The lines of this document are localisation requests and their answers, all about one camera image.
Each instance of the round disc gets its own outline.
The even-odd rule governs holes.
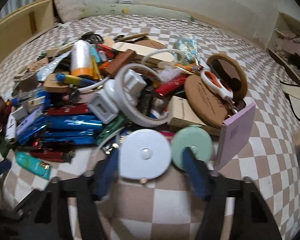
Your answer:
[[[171,163],[168,140],[159,132],[141,129],[129,134],[119,154],[119,175],[127,179],[154,179]]]
[[[211,92],[197,75],[186,79],[185,92],[189,105],[193,111],[211,126],[221,129],[222,122],[226,119],[228,110],[227,102]]]
[[[190,147],[196,159],[210,160],[212,152],[212,140],[210,135],[199,127],[187,127],[177,132],[171,142],[172,161],[180,169],[182,165],[182,153],[186,147]]]

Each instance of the wooden bed frame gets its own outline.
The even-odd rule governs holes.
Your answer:
[[[0,20],[0,67],[7,58],[55,27],[53,0],[38,0]]]

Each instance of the bed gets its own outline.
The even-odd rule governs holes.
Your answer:
[[[12,53],[0,68],[0,96],[6,98],[11,93],[13,75],[42,51],[61,45],[66,38],[74,41],[88,31],[111,37],[149,32],[152,39],[169,48],[180,34],[191,33],[197,38],[203,60],[222,52],[238,61],[248,80],[245,101],[254,102],[256,112],[249,143],[220,172],[233,179],[251,177],[273,213],[282,239],[290,240],[300,228],[300,175],[292,143],[292,134],[300,122],[280,90],[279,81],[293,83],[284,67],[267,52],[204,24],[154,17],[98,16],[51,29]],[[14,207],[32,189],[44,189],[48,182],[19,167],[12,150],[8,158],[12,168],[2,185],[2,203]],[[51,177],[77,177],[104,158],[95,148],[79,149],[71,164],[53,163]],[[109,196],[98,203],[106,233],[110,239],[194,239],[204,203],[191,194],[190,188],[184,175],[172,166],[146,186],[118,179]],[[228,239],[233,204],[233,199],[228,199],[222,239]],[[70,199],[69,206],[73,235],[81,239],[74,199]]]

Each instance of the pillow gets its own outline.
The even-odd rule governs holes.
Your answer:
[[[54,0],[54,3],[63,23],[80,20],[86,7],[85,0]]]

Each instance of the pink notepad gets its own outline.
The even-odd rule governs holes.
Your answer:
[[[225,120],[221,127],[215,169],[225,166],[249,140],[256,105],[249,104]]]

